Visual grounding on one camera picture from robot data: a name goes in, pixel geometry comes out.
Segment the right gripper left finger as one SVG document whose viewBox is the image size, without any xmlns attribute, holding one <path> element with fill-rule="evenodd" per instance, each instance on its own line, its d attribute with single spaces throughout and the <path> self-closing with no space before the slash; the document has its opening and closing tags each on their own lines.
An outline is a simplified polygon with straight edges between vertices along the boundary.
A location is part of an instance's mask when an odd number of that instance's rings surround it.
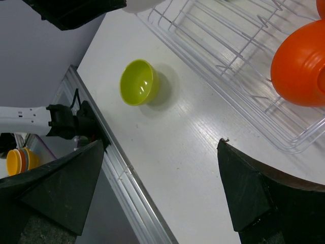
<svg viewBox="0 0 325 244">
<path fill-rule="evenodd" d="M 28 172 L 1 179 L 1 243 L 75 243 L 104 157 L 97 140 Z"/>
</svg>

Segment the orange bowl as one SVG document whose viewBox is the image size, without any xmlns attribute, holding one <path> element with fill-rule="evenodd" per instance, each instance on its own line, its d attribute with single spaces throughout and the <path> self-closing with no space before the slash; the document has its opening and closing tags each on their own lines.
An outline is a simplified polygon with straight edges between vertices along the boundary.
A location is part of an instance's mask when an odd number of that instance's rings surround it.
<svg viewBox="0 0 325 244">
<path fill-rule="evenodd" d="M 316 7 L 321 19 L 325 19 L 325 0 L 317 0 Z"/>
<path fill-rule="evenodd" d="M 270 74 L 274 89 L 288 102 L 324 106 L 324 20 L 290 34 L 277 49 Z"/>
</svg>

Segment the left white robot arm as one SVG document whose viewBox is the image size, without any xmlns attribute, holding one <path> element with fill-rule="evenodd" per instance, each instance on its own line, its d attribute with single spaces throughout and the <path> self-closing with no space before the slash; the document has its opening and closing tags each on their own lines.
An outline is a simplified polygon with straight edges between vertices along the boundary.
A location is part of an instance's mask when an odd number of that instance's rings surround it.
<svg viewBox="0 0 325 244">
<path fill-rule="evenodd" d="M 126 1 L 25 1 L 61 31 L 77 29 L 102 14 L 127 6 Z M 80 101 L 75 90 L 73 102 L 79 104 L 76 114 L 73 105 L 48 105 L 47 107 L 1 107 L 2 133 L 29 133 L 73 139 L 75 136 L 98 138 L 101 126 L 90 104 Z"/>
</svg>

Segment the green bowl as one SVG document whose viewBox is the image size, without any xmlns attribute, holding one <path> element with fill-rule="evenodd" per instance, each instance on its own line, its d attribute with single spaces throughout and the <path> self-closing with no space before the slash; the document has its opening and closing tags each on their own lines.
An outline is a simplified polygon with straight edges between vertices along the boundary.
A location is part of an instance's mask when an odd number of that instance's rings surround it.
<svg viewBox="0 0 325 244">
<path fill-rule="evenodd" d="M 124 69 L 119 83 L 123 101 L 130 106 L 150 103 L 158 94 L 160 79 L 156 69 L 146 60 L 137 59 Z"/>
</svg>

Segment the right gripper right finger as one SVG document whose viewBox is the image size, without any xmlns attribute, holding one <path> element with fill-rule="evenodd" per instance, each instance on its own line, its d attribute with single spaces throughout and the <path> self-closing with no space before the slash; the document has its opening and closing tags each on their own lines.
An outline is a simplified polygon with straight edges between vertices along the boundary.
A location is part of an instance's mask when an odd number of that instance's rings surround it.
<svg viewBox="0 0 325 244">
<path fill-rule="evenodd" d="M 224 139 L 217 157 L 241 243 L 324 243 L 324 185 L 264 164 Z"/>
</svg>

